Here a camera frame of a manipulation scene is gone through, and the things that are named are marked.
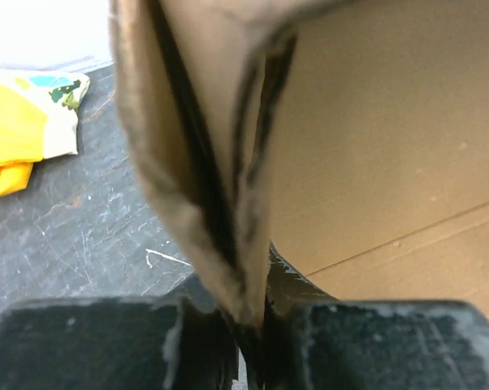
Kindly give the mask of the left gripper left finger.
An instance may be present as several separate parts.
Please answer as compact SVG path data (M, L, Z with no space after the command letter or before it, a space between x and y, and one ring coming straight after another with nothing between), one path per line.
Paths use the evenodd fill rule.
M36 299L0 314L0 389L229 389L238 375L195 275L161 296Z

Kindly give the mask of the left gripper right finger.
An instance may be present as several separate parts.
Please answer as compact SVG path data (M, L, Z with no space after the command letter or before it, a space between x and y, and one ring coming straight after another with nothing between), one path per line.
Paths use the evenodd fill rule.
M489 389L489 321L473 305L340 301L269 255L269 389Z

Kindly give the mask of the brown cardboard box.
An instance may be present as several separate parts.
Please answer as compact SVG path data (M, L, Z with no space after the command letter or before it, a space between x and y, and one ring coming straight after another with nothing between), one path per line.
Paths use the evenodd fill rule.
M129 153L239 324L267 255L489 317L489 1L113 1Z

